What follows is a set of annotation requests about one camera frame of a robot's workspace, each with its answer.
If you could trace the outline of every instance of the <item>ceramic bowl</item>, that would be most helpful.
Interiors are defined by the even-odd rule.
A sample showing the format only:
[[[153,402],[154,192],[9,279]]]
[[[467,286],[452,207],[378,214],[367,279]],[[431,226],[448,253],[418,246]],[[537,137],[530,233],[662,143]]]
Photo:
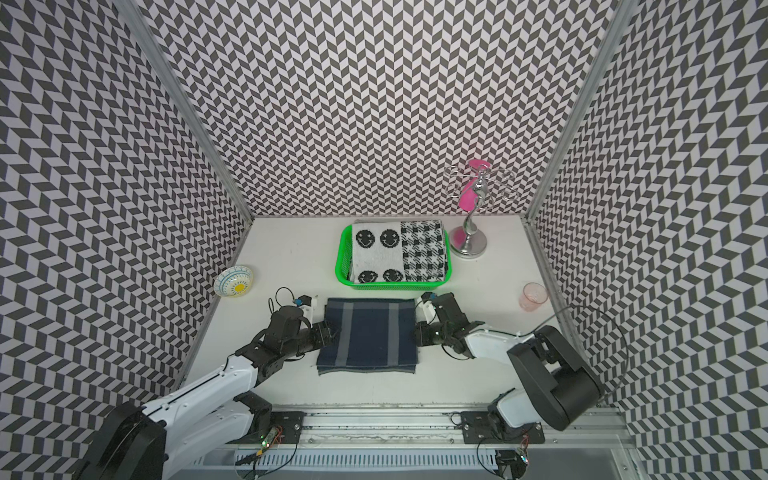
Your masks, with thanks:
[[[253,272],[247,266],[236,265],[219,273],[214,280],[214,292],[218,296],[240,296],[248,291]]]

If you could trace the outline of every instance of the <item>pink plastic cup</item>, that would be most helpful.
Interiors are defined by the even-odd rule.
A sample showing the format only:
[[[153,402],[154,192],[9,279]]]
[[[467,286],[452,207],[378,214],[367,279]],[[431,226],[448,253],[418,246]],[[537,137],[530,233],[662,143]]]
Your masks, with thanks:
[[[543,285],[533,282],[526,283],[523,287],[523,293],[520,294],[520,308],[526,312],[533,312],[544,305],[548,299],[549,293]]]

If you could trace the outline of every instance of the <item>chevron patterned wall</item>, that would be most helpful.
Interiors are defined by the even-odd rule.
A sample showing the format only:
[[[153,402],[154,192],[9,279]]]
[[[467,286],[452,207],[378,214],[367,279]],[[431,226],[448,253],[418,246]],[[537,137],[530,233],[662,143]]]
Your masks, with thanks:
[[[531,201],[615,0],[137,0],[255,215]]]
[[[107,0],[3,0],[0,64],[0,478],[64,478],[169,391],[245,225]]]
[[[655,478],[768,478],[767,20],[641,2],[536,222]]]

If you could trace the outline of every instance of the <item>basket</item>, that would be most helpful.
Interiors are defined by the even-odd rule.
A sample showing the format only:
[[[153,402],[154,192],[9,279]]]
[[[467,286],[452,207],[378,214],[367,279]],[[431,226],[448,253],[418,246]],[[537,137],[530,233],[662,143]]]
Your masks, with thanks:
[[[352,225],[349,225],[341,233],[339,242],[339,255],[336,257],[336,279],[344,285],[351,286],[355,290],[422,290],[430,291],[436,286],[451,279],[453,267],[451,265],[451,249],[448,244],[448,233],[442,231],[445,238],[445,259],[448,261],[448,271],[445,278],[439,282],[371,282],[354,283],[347,280],[349,277],[349,262],[352,260]]]

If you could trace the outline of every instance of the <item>striped towel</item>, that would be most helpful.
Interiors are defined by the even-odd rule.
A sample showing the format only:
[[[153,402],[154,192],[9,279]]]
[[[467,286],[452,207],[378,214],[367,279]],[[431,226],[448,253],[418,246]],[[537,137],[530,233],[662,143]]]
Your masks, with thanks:
[[[413,300],[328,299],[326,318],[337,341],[320,350],[317,371],[414,373]]]

